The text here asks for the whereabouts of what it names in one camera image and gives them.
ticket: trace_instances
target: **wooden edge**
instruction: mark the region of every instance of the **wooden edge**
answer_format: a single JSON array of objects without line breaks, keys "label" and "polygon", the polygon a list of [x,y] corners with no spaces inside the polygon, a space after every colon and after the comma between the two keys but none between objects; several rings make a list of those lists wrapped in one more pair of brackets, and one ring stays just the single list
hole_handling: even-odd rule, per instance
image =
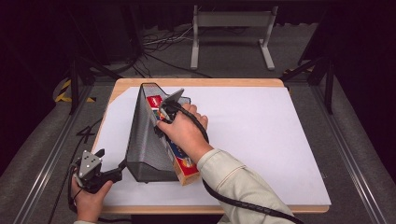
[{"label": "wooden edge", "polygon": [[[120,78],[114,85],[107,106],[123,92],[128,90],[128,88],[140,86],[145,82],[155,82],[160,87],[284,87],[282,80],[278,78]],[[99,136],[100,130],[102,129],[102,123],[99,127],[92,149],[96,147],[97,136]]]},{"label": "wooden edge", "polygon": [[[293,214],[320,214],[329,211],[329,205],[290,205]],[[123,215],[222,215],[224,210],[220,206],[104,206],[102,213]]]}]

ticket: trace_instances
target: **white surface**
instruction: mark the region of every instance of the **white surface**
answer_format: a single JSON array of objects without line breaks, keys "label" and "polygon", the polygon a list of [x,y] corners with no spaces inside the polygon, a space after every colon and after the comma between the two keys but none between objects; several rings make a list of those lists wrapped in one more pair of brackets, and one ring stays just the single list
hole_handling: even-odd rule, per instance
[{"label": "white surface", "polygon": [[[164,87],[167,93],[180,87]],[[286,88],[185,87],[200,113],[209,117],[213,147],[229,151],[258,172],[287,205],[330,205],[317,164]],[[111,103],[94,151],[106,150],[103,171],[123,160],[138,87]],[[105,205],[218,205],[201,181],[137,183],[128,169],[113,185]]]}]

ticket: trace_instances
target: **right hand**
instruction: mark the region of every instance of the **right hand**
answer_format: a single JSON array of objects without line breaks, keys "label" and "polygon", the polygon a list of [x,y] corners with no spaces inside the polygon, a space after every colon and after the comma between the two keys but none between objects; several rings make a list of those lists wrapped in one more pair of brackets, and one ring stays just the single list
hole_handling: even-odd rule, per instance
[{"label": "right hand", "polygon": [[[184,104],[183,108],[192,113],[202,126],[207,129],[208,118],[197,112],[196,105]],[[171,124],[158,121],[157,126],[177,146],[181,147],[195,163],[198,163],[198,160],[200,160],[207,151],[213,149],[213,147],[206,142],[201,131],[192,120],[180,111],[177,112],[175,120]]]}]

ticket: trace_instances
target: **human hand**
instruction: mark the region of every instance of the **human hand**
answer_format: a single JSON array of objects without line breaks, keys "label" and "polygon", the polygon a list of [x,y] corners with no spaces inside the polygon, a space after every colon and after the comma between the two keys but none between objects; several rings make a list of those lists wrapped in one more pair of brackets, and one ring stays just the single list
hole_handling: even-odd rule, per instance
[{"label": "human hand", "polygon": [[[196,105],[184,104],[183,108],[192,113],[202,126],[207,129],[208,118],[197,112]],[[181,147],[195,163],[198,163],[198,160],[200,160],[207,151],[213,149],[213,147],[206,142],[198,127],[196,127],[190,118],[180,111],[177,112],[175,120],[171,124],[158,121],[157,126],[177,146]]]},{"label": "human hand", "polygon": [[111,189],[113,182],[107,181],[95,194],[91,194],[78,186],[77,180],[72,180],[72,195],[75,197],[77,219],[79,221],[97,222],[103,208],[103,199]]}]

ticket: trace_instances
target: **left hand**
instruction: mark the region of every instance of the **left hand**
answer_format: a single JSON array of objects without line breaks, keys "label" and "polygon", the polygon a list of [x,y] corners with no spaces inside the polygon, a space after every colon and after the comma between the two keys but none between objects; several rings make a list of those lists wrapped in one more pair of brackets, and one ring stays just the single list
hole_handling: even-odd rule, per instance
[{"label": "left hand", "polygon": [[95,194],[91,194],[85,190],[81,190],[77,180],[72,180],[72,196],[76,194],[76,207],[78,213],[78,221],[87,221],[96,223],[103,208],[103,200],[110,191],[113,182],[107,181]]}]

